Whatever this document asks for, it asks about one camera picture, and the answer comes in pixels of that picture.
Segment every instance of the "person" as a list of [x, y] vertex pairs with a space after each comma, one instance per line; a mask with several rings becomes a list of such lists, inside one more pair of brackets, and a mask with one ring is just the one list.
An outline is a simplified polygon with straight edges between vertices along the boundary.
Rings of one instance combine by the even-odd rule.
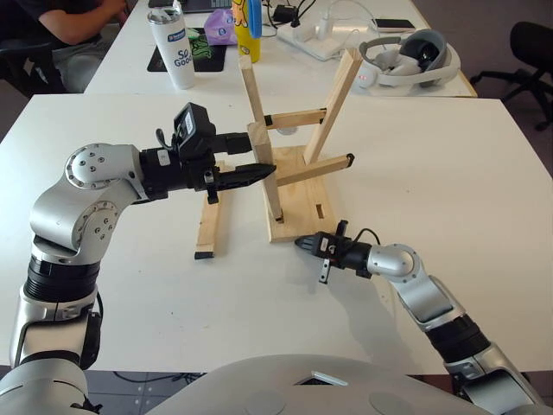
[[54, 65], [70, 93], [82, 93], [107, 53], [112, 38], [100, 31], [115, 17], [124, 23], [125, 0], [0, 0], [0, 39], [53, 35], [60, 45]]

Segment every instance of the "black mouse pad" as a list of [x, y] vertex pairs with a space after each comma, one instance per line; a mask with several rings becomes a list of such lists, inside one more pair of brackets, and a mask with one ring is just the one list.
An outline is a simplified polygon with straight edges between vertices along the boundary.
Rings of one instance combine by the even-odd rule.
[[[221, 72], [225, 67], [226, 45], [210, 46], [204, 29], [194, 28], [194, 30], [200, 33], [197, 39], [190, 39], [194, 71]], [[148, 72], [167, 72], [158, 48], [154, 50], [152, 59], [149, 60]]]

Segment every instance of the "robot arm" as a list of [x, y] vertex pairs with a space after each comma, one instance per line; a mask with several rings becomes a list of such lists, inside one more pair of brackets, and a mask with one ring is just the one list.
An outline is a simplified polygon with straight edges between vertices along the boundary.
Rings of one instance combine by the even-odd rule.
[[30, 405], [14, 413], [35, 407], [50, 413], [44, 408], [52, 402], [52, 413], [73, 413], [73, 404], [95, 412], [86, 399], [83, 403], [86, 382], [80, 369], [98, 356], [102, 316], [92, 312], [96, 278], [118, 218], [129, 205], [163, 199], [181, 188], [206, 190], [208, 201], [216, 203], [218, 191], [248, 186], [276, 168], [254, 163], [221, 173], [214, 153], [250, 151], [250, 139], [245, 133], [216, 135], [206, 109], [195, 104], [176, 116], [170, 145], [161, 130], [156, 135], [161, 147], [143, 151], [109, 144], [78, 149], [60, 180], [36, 201], [28, 278], [19, 293], [10, 348], [17, 370], [3, 382], [8, 387], [0, 387], [0, 400], [9, 393], [21, 395], [9, 402], [23, 399]]
[[494, 414], [543, 401], [501, 349], [480, 328], [436, 277], [426, 273], [416, 252], [405, 245], [369, 245], [344, 236], [346, 221], [336, 234], [318, 232], [296, 244], [323, 258], [320, 282], [330, 267], [348, 268], [370, 278], [387, 279], [419, 329], [441, 355], [446, 370], [477, 406]]

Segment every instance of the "white tumbler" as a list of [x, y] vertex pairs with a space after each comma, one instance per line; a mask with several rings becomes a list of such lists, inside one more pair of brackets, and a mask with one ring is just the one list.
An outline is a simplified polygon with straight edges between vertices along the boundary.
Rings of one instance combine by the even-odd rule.
[[148, 21], [175, 88], [193, 86], [194, 63], [181, 11], [173, 7], [155, 8], [148, 13]]

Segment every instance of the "vr headset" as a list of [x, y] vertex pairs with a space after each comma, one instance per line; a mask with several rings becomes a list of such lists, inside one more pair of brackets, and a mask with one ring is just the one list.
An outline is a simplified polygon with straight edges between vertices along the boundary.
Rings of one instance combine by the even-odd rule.
[[[400, 45], [400, 48], [385, 50], [374, 59], [367, 57], [368, 49], [381, 45]], [[364, 41], [359, 45], [359, 51], [365, 61], [355, 82], [362, 88], [374, 84], [419, 84], [426, 88], [445, 84], [461, 68], [455, 49], [446, 43], [441, 33], [431, 29], [419, 30], [405, 39], [393, 36]]]

